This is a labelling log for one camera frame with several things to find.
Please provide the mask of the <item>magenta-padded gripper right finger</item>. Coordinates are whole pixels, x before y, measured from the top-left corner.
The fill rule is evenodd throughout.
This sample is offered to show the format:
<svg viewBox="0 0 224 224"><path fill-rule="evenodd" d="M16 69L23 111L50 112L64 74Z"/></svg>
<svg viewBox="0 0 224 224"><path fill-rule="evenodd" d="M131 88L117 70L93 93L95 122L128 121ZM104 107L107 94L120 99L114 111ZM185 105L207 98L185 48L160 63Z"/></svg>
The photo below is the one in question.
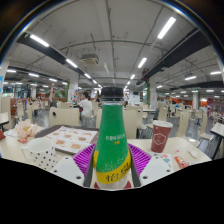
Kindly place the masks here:
<svg viewBox="0 0 224 224"><path fill-rule="evenodd" d="M131 174L135 187L142 187L174 172L172 158L166 153L147 153L137 146L129 145L132 164Z"/></svg>

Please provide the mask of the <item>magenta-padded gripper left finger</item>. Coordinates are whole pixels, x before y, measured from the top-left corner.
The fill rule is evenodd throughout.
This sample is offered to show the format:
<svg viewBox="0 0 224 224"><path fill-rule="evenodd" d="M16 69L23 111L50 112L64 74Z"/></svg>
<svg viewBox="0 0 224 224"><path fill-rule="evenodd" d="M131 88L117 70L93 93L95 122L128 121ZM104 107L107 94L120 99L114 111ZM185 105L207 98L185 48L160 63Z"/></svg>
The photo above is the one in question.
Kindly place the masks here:
<svg viewBox="0 0 224 224"><path fill-rule="evenodd" d="M94 180L92 144L74 156L64 156L53 168L53 174L81 187L90 187Z"/></svg>

